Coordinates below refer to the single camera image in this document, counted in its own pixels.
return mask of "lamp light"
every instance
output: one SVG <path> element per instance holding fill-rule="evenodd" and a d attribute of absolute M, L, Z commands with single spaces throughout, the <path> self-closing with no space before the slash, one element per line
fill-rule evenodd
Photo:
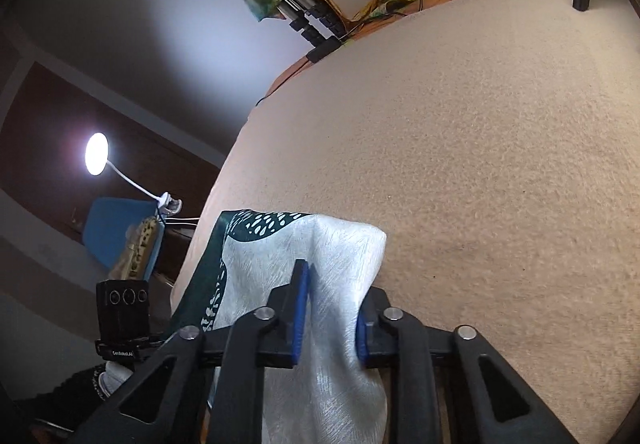
<path fill-rule="evenodd" d="M 129 177 L 117 169 L 109 160 L 109 142 L 107 141 L 107 137 L 100 132 L 92 135 L 89 142 L 87 142 L 86 150 L 84 151 L 84 164 L 91 175 L 100 175 L 105 166 L 110 166 L 115 173 L 121 176 L 130 185 L 135 186 L 142 193 L 157 201 L 158 209 L 163 214 L 175 215 L 182 208 L 182 201 L 180 199 L 173 199 L 168 192 L 162 193 L 159 197 L 153 195 L 151 192 L 133 182 Z"/>

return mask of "blue chair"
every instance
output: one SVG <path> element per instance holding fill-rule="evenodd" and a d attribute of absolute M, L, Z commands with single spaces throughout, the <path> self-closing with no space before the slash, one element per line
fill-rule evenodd
<path fill-rule="evenodd" d="M 97 198 L 89 209 L 82 231 L 82 243 L 102 265 L 111 269 L 126 246 L 129 227 L 137 226 L 144 219 L 156 215 L 157 206 L 155 201 Z M 151 277 L 160 252 L 164 224 L 160 222 L 158 228 L 158 236 L 143 275 L 144 280 Z"/>

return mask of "blue gripper pad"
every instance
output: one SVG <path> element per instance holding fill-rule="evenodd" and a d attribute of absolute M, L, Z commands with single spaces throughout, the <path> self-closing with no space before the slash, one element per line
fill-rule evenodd
<path fill-rule="evenodd" d="M 300 352 L 302 352 L 302 337 L 305 331 L 306 299 L 309 294 L 310 273 L 311 270 L 307 261 L 296 261 L 291 277 L 291 285 L 298 288 L 291 342 L 291 361 L 294 365 L 300 361 Z"/>
<path fill-rule="evenodd" d="M 356 321 L 356 354 L 360 364 L 364 366 L 367 358 L 369 358 L 369 349 L 367 348 L 367 332 L 362 307 L 358 310 L 358 319 Z"/>

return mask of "green patterned fabric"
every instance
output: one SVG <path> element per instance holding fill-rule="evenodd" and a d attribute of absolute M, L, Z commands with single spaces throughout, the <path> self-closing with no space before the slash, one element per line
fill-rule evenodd
<path fill-rule="evenodd" d="M 306 215 L 260 213 L 247 209 L 223 211 L 165 335 L 169 336 L 185 325 L 201 327 L 205 332 L 213 330 L 213 322 L 225 294 L 227 270 L 222 251 L 228 237 L 247 243 L 261 240 Z"/>

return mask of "camera lens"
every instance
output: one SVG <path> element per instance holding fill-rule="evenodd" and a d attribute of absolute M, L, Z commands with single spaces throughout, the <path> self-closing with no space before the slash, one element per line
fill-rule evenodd
<path fill-rule="evenodd" d="M 125 289 L 122 293 L 122 300 L 127 305 L 131 305 L 136 300 L 136 293 L 133 289 Z"/>

